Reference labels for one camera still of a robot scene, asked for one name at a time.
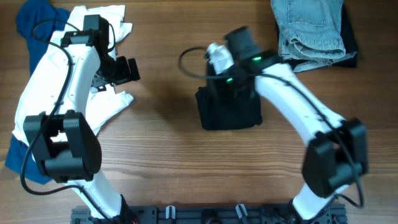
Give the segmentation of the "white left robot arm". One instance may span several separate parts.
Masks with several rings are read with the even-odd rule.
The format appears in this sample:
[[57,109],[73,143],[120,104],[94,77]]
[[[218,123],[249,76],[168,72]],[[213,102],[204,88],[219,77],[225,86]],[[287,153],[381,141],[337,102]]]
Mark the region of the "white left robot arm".
[[101,171],[99,141],[85,118],[91,90],[103,91],[140,78],[136,61],[112,58],[116,40],[113,26],[98,14],[86,15],[82,28],[72,27],[55,45],[65,54],[61,61],[43,58],[46,82],[60,75],[62,86],[47,94],[51,111],[29,115],[23,130],[39,172],[59,184],[60,190],[73,189],[88,206],[87,223],[136,223],[137,217],[124,197],[115,191]]

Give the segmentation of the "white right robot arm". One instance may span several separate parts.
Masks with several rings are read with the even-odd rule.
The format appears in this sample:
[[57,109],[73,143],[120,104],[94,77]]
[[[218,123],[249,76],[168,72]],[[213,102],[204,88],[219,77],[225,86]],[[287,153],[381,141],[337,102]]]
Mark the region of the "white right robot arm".
[[367,130],[357,118],[344,119],[324,105],[300,82],[275,50],[262,50],[247,27],[206,47],[207,75],[218,97],[237,98],[241,90],[272,103],[302,138],[306,153],[304,185],[291,202],[290,222],[315,221],[351,184],[364,205],[360,183],[368,173]]

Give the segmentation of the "black t-shirt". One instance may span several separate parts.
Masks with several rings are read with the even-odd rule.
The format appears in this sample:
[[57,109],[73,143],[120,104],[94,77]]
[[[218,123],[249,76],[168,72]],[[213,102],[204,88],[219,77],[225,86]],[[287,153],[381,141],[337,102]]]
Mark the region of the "black t-shirt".
[[257,93],[238,100],[215,100],[207,87],[199,87],[195,97],[205,130],[244,129],[262,123],[261,100]]

